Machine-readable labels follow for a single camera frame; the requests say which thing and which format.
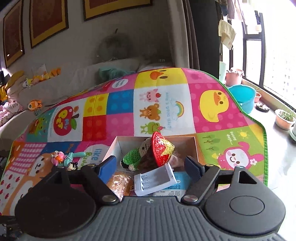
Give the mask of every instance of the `play mat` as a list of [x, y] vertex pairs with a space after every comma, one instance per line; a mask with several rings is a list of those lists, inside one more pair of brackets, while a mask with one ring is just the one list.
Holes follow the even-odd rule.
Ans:
[[245, 166], [267, 184], [264, 127], [245, 114], [209, 74], [165, 68], [111, 80], [50, 108], [14, 141], [0, 183], [0, 212], [46, 176], [55, 150], [85, 151], [78, 167], [99, 164], [116, 136], [194, 136], [199, 162]]

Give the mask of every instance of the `teal bucket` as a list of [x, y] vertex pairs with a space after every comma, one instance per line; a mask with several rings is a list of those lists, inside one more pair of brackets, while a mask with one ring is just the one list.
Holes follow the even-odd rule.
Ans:
[[233, 85], [229, 87], [228, 90], [234, 96], [243, 111], [247, 114], [251, 113], [254, 107], [256, 90], [247, 85]]

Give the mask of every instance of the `red and yellow hat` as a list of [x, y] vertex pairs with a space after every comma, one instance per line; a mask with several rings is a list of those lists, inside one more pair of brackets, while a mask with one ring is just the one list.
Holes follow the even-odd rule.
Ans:
[[166, 164], [175, 146], [166, 140], [159, 132], [152, 135], [152, 151], [158, 167]]

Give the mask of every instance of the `black window frame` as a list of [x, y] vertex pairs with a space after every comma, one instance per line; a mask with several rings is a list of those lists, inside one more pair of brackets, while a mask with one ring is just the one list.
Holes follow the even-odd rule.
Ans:
[[[266, 64], [266, 43], [265, 43], [265, 28], [264, 28], [264, 20], [263, 20], [263, 14], [258, 13], [258, 11], [255, 11], [255, 14], [259, 16], [259, 21], [261, 24], [262, 31], [259, 34], [248, 34], [247, 26], [244, 22], [242, 22], [242, 29], [243, 29], [243, 71], [245, 73], [245, 76], [243, 76], [243, 79], [251, 82], [252, 84], [258, 86], [259, 88], [265, 90], [267, 93], [271, 94], [275, 98], [277, 98], [279, 101], [284, 103], [286, 106], [291, 108], [293, 111], [295, 111], [295, 108], [292, 107], [288, 102], [283, 100], [281, 96], [273, 91], [272, 89], [264, 86], [264, 76], [265, 76], [265, 64]], [[252, 80], [249, 80], [246, 77], [246, 70], [247, 70], [247, 41], [261, 41], [261, 68], [260, 68], [260, 79], [259, 84], [253, 82]], [[233, 50], [232, 53], [229, 52], [229, 68], [233, 67]]]

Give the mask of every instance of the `green plant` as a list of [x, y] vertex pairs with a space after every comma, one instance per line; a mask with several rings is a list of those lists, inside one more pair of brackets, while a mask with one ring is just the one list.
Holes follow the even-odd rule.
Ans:
[[294, 118], [293, 118], [293, 113], [288, 113], [284, 110], [282, 110], [280, 113], [279, 113], [279, 116], [282, 117], [284, 120], [286, 121], [293, 121]]

